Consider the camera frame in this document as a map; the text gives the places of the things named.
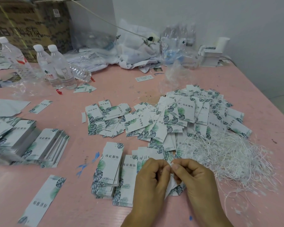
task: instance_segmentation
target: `white plastic bag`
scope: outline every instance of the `white plastic bag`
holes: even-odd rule
[[[146,27],[127,24],[124,19],[121,19],[119,26],[145,37],[118,28],[116,46],[121,61],[125,61],[127,64],[136,64],[155,57],[159,60],[160,44],[156,41],[159,38],[157,32]],[[156,42],[148,41],[149,37],[153,37]]]

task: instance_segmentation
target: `white wall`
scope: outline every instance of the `white wall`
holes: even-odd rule
[[[225,51],[239,69],[268,97],[284,95],[284,0],[82,0],[86,7],[112,22],[163,31],[179,21],[197,23],[197,45],[214,44],[217,37],[231,40]],[[81,27],[115,32],[112,26],[70,6]]]

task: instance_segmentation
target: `brown cardboard box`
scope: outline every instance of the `brown cardboard box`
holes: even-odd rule
[[[61,53],[72,49],[69,19],[65,1],[0,0],[0,37],[21,49],[29,62],[37,62],[35,44],[45,50],[55,44]]]

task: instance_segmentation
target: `pack of water bottles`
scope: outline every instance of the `pack of water bottles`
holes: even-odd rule
[[[17,98],[26,98],[26,96],[47,96],[50,93],[46,90],[46,82],[43,78],[36,75],[34,69],[24,57],[21,50],[8,42],[5,37],[0,37],[2,44],[1,54],[5,56],[8,62],[21,77],[21,81],[15,82],[9,87],[14,88],[13,96]],[[58,51],[56,45],[49,45],[51,52],[49,55],[44,51],[40,44],[34,45],[37,52],[37,61],[44,72],[44,77],[51,86],[59,92],[59,89],[74,89],[77,87],[76,79],[83,82],[89,82],[91,72],[76,65],[70,65],[64,56]]]
[[[161,34],[161,56],[166,65],[179,60],[185,68],[194,69],[199,64],[199,57],[194,50],[196,26],[194,23],[178,23],[167,26]]]

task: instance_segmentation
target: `pink tabletop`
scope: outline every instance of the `pink tabletop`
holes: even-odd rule
[[[284,226],[284,115],[235,67],[199,68],[193,71],[195,82],[205,89],[216,89],[224,98],[231,102],[233,109],[245,113],[244,124],[253,134],[250,140],[265,146],[273,154],[270,160],[280,180],[277,192],[262,189],[266,195],[256,195],[251,192],[247,196],[252,203],[247,206],[244,198],[228,198],[226,200],[227,216],[234,226]],[[119,66],[109,66],[95,73],[95,82],[90,84],[97,88],[92,93],[76,93],[72,90],[63,91],[58,95],[51,90],[52,95],[31,99],[31,103],[18,116],[37,120],[40,129],[58,128],[70,135],[70,141],[57,168],[41,169],[36,165],[0,166],[0,227],[17,226],[17,221],[24,210],[39,191],[49,175],[66,178],[66,182],[49,206],[39,223],[42,226],[109,226],[117,227],[123,222],[131,208],[113,206],[111,199],[95,199],[91,194],[93,173],[99,159],[92,163],[96,152],[103,151],[106,142],[124,143],[124,154],[139,146],[147,146],[147,142],[136,137],[126,137],[125,132],[115,138],[102,138],[100,135],[88,136],[87,122],[81,123],[81,112],[85,107],[98,101],[109,99],[111,104],[128,103],[133,107],[139,103],[138,97],[151,94],[159,95],[159,82],[164,75],[152,74],[153,80],[137,82],[135,77],[143,76],[138,69],[125,70]],[[11,99],[11,90],[0,88],[0,98]],[[39,114],[28,111],[43,99],[53,103]],[[88,165],[80,177],[79,165],[87,161]],[[231,188],[222,182],[225,192]],[[224,207],[225,195],[220,191]],[[156,226],[198,226],[193,211],[187,202],[184,191],[180,196],[167,197],[162,213],[156,221]]]

